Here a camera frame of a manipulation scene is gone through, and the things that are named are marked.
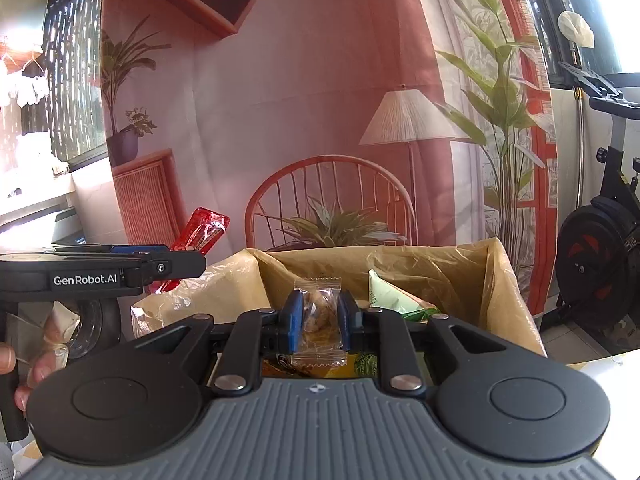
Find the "person's left hand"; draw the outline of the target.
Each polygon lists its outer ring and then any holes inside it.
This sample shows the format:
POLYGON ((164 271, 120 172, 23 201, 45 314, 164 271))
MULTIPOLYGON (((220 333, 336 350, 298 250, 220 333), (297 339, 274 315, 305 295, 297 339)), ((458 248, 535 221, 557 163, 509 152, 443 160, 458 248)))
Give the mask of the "person's left hand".
POLYGON ((34 314, 21 318, 2 313, 6 333, 1 336, 1 376, 18 373, 18 384, 10 387, 10 393, 23 414, 30 394, 40 382, 66 367, 70 354, 67 344, 80 323, 80 316, 59 301, 26 307, 43 307, 46 317, 37 322, 34 314))

